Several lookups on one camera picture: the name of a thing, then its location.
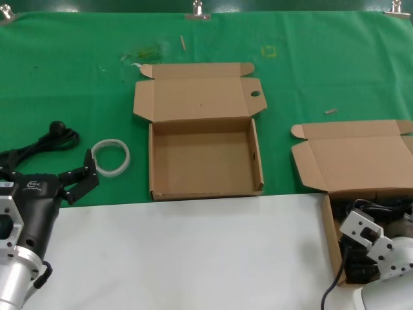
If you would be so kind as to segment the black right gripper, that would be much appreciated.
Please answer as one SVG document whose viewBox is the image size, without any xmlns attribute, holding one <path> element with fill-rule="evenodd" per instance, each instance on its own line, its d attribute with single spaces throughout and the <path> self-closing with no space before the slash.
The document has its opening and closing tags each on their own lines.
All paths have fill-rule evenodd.
<svg viewBox="0 0 413 310">
<path fill-rule="evenodd" d="M 364 257 L 364 247 L 351 239 L 348 236 L 342 236 L 340 238 L 340 246 L 342 250 L 346 250 L 348 253 L 348 258 L 363 258 Z"/>
</svg>

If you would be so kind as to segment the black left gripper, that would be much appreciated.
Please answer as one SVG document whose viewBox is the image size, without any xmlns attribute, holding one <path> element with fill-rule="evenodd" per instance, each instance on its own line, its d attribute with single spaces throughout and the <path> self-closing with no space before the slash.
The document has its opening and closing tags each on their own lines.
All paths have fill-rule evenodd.
<svg viewBox="0 0 413 310">
<path fill-rule="evenodd" d="M 14 185 L 1 188 L 2 196 L 11 196 L 23 220 L 17 245 L 35 253 L 46 254 L 62 200 L 73 205 L 99 185 L 92 150 L 87 149 L 83 166 L 54 174 L 20 174 L 0 167 L 0 180 Z"/>
</svg>

